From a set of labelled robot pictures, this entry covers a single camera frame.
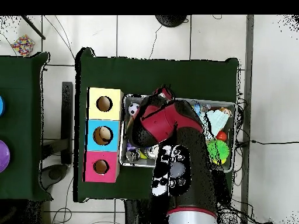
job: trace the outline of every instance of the round hole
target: round hole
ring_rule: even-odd
[[[96,101],[96,107],[100,111],[110,111],[112,108],[112,100],[108,96],[101,96]]]
[[[100,126],[93,132],[93,140],[98,145],[108,145],[113,138],[112,130],[107,126]]]
[[[105,174],[109,170],[109,165],[105,160],[98,160],[93,164],[93,169],[96,173]]]

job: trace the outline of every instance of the red ball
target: red ball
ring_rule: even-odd
[[[225,132],[220,131],[220,132],[217,134],[216,138],[217,138],[218,140],[222,140],[222,141],[225,142],[225,140],[227,139],[227,135],[225,134]]]

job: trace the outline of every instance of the green tablecloth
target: green tablecloth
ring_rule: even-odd
[[[171,84],[176,97],[237,101],[238,60],[225,62],[194,60],[167,61],[128,58],[96,58],[89,48],[82,49],[76,57],[75,106],[75,183],[74,198],[148,198],[151,189],[152,169],[146,167],[121,167],[116,183],[91,183],[82,181],[84,133],[86,116],[86,88],[121,89],[124,94],[150,95],[163,83]],[[232,173],[227,174],[231,188]]]
[[[50,200],[39,183],[41,158],[41,68],[48,53],[31,58],[0,56],[0,95],[6,111],[0,117],[0,140],[11,160],[0,173],[0,199]]]

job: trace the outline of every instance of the yellow cube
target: yellow cube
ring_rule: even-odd
[[[120,120],[123,92],[120,89],[90,87],[88,89],[90,120]]]

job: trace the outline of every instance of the pink cube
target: pink cube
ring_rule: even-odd
[[[119,174],[118,152],[87,151],[84,174],[85,182],[115,183]]]

